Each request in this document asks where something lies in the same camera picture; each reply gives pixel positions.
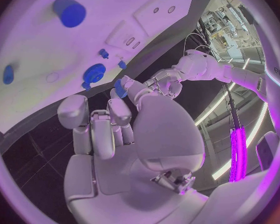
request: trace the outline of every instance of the black pole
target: black pole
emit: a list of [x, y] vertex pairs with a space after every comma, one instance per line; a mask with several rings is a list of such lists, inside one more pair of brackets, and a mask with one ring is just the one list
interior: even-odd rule
[[239, 128], [241, 128], [241, 124], [240, 124], [240, 121], [239, 121], [237, 109], [235, 107], [235, 101], [232, 99], [230, 90], [229, 90], [228, 85], [226, 83], [225, 83], [225, 87], [226, 87], [226, 90], [227, 90], [227, 93], [228, 93], [228, 96], [229, 96], [229, 105], [230, 105], [230, 108], [231, 108], [231, 116], [232, 116], [232, 119], [233, 119], [233, 122], [234, 122], [234, 125], [235, 125], [235, 129], [239, 129]]

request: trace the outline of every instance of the blue object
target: blue object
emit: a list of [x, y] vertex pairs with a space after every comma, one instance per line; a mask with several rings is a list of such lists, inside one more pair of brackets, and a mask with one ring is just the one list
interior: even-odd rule
[[83, 82], [83, 83], [82, 83], [82, 87], [83, 87], [85, 90], [87, 90], [87, 91], [91, 89], [90, 84], [88, 84], [88, 83], [86, 83], [86, 82]]
[[109, 58], [109, 54], [105, 49], [101, 49], [99, 53], [104, 59]]
[[126, 90], [121, 86], [120, 84], [121, 79], [116, 80], [114, 83], [114, 87], [115, 87], [115, 91], [116, 94], [119, 96], [119, 98], [124, 98], [128, 95], [128, 93], [126, 92]]
[[103, 64], [95, 64], [85, 71], [83, 79], [87, 84], [96, 83], [102, 79], [105, 72], [106, 68]]
[[11, 65], [8, 65], [5, 67], [4, 73], [3, 73], [3, 82], [6, 85], [9, 85], [14, 80], [14, 71]]
[[126, 63], [124, 61], [120, 61], [118, 63], [119, 67], [122, 68], [122, 69], [125, 69], [127, 67]]
[[56, 0], [53, 4], [54, 12], [66, 27], [75, 27], [84, 20], [86, 9], [75, 0]]

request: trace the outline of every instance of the humanoid robot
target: humanoid robot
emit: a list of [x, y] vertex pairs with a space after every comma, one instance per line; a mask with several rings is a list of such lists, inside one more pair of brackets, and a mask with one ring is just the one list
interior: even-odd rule
[[[207, 197], [191, 188], [192, 173], [204, 162], [204, 142], [191, 116], [173, 99], [182, 89], [180, 82], [214, 78], [233, 81], [267, 99], [264, 74], [188, 50], [177, 65], [144, 84], [124, 76], [120, 87], [111, 90], [105, 110], [89, 115], [81, 95], [61, 103], [58, 117], [73, 129], [75, 151], [64, 193], [78, 223], [181, 224], [197, 217]], [[139, 112], [133, 129], [131, 112], [119, 93]]]

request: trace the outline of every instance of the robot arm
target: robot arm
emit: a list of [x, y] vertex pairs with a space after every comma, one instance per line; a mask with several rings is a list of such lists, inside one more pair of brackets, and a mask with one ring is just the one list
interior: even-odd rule
[[180, 82], [185, 80], [213, 80], [229, 83], [235, 82], [254, 91], [260, 99], [266, 101], [266, 80], [264, 74], [233, 67], [229, 63], [218, 63], [208, 54], [197, 50], [187, 50], [187, 56], [180, 58], [171, 69], [160, 70], [144, 84], [157, 93], [172, 99], [181, 91]]

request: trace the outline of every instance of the black floor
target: black floor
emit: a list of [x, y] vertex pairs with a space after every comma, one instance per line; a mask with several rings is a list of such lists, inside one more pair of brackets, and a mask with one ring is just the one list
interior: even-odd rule
[[[187, 48], [191, 47], [196, 46], [189, 40]], [[156, 71], [177, 64], [182, 50], [183, 41], [160, 57], [137, 80], [144, 82]], [[183, 82], [182, 93], [175, 100], [196, 119], [220, 89], [218, 81], [186, 81]], [[89, 98], [90, 111], [105, 109], [109, 92]], [[128, 98], [125, 101], [132, 110], [134, 120], [136, 107]], [[6, 166], [21, 190], [41, 211], [60, 224], [76, 223], [66, 207], [63, 195], [64, 174], [73, 154], [72, 131], [65, 129], [55, 115], [21, 137], [3, 155]]]

